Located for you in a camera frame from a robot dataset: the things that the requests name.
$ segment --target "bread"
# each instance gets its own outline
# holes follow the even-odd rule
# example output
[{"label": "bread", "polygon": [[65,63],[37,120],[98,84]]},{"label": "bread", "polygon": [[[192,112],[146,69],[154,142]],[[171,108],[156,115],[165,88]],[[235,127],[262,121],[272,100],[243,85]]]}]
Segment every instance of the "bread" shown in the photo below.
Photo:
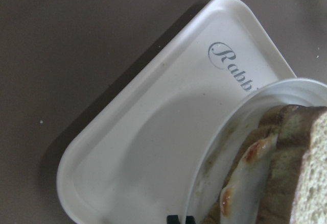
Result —
[{"label": "bread", "polygon": [[[242,144],[225,180],[220,203],[214,204],[202,223],[327,223],[327,191],[319,197],[327,185],[323,185],[327,180],[326,125],[326,107],[287,105],[267,111],[258,129]],[[258,153],[251,165],[244,165],[251,148],[263,142],[269,145],[266,150]]]}]

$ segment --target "tray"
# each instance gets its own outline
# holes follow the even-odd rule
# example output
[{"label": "tray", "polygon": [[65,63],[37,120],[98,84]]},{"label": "tray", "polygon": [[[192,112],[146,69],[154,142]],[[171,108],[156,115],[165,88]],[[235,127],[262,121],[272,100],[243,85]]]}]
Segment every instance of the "tray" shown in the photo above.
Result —
[{"label": "tray", "polygon": [[64,210],[76,223],[184,223],[217,128],[253,91],[293,77],[243,2],[210,1],[68,146]]}]

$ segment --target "bread slice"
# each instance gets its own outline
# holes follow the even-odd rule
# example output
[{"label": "bread slice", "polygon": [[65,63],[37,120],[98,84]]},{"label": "bread slice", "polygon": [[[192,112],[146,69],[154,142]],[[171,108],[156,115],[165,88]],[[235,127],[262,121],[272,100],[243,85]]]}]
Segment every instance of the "bread slice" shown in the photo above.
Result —
[{"label": "bread slice", "polygon": [[283,119],[256,223],[327,223],[326,107]]}]

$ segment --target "dark tabletop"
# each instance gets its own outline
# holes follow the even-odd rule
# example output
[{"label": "dark tabletop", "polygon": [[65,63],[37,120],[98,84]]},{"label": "dark tabletop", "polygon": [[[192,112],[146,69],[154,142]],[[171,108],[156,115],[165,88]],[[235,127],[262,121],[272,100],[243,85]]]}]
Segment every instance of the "dark tabletop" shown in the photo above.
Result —
[{"label": "dark tabletop", "polygon": [[[0,222],[73,223],[72,139],[209,0],[0,0]],[[327,83],[327,0],[242,0],[299,77]]]}]

